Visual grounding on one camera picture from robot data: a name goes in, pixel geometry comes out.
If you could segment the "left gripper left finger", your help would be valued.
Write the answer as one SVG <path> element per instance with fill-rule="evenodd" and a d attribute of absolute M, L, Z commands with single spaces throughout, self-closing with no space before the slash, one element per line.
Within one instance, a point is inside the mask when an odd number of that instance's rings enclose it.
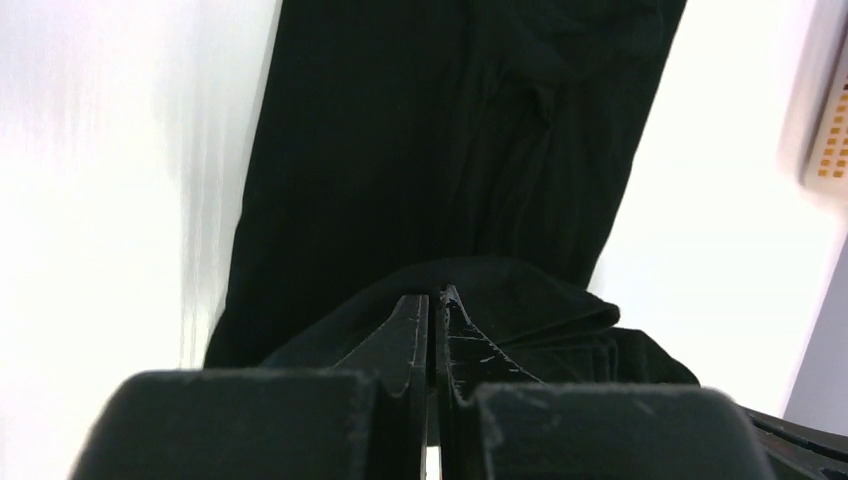
<path fill-rule="evenodd" d="M 427 295 L 402 296 L 389 317 L 332 368 L 373 376 L 389 395 L 403 396 L 427 350 L 428 314 Z"/>

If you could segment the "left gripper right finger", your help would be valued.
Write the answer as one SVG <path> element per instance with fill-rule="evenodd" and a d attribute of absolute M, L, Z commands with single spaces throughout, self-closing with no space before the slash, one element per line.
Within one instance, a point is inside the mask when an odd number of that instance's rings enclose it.
<path fill-rule="evenodd" d="M 466 406 L 486 383 L 538 383 L 471 320 L 455 286 L 441 292 L 435 323 L 439 404 Z"/>

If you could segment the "black t shirt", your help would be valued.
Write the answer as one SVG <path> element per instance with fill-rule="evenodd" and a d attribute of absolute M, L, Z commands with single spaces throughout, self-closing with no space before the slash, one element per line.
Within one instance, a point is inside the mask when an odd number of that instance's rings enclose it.
<path fill-rule="evenodd" d="M 681 1 L 287 1 L 208 368 L 327 367 L 454 287 L 547 382 L 695 384 L 588 291 Z"/>

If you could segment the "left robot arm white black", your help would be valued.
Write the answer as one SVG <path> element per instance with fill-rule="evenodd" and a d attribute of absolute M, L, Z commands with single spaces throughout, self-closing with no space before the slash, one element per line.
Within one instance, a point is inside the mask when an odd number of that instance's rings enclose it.
<path fill-rule="evenodd" d="M 446 479 L 843 479 L 847 440 L 700 387 L 542 383 L 472 323 L 454 288 L 388 313 L 351 300 L 363 372 L 353 436 L 366 479 L 425 475 L 428 416 Z"/>

